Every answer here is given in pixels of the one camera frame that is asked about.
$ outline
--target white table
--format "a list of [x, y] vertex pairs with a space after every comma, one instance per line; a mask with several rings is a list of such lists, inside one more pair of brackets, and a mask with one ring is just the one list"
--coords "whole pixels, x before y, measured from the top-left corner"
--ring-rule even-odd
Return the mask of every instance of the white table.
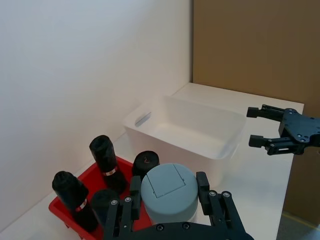
[[[174, 94], [175, 97], [246, 114], [248, 107], [267, 104], [279, 108], [293, 108], [302, 112], [301, 103], [278, 100], [269, 97], [246, 94], [215, 87], [188, 83]], [[227, 190], [240, 214], [247, 233], [255, 240], [275, 240], [293, 155], [268, 156], [263, 148], [248, 146], [250, 134], [276, 138], [279, 123], [264, 118], [248, 118], [243, 138], [233, 156], [230, 167], [222, 183], [214, 189]], [[119, 157], [134, 160], [126, 134], [120, 137], [114, 148]], [[81, 174], [91, 160], [76, 175]], [[0, 240], [78, 240], [72, 229], [67, 229], [62, 221], [49, 212], [49, 203], [54, 199], [51, 193], [31, 208], [17, 221], [0, 233]], [[196, 221], [209, 225], [209, 218], [203, 216], [199, 205]]]

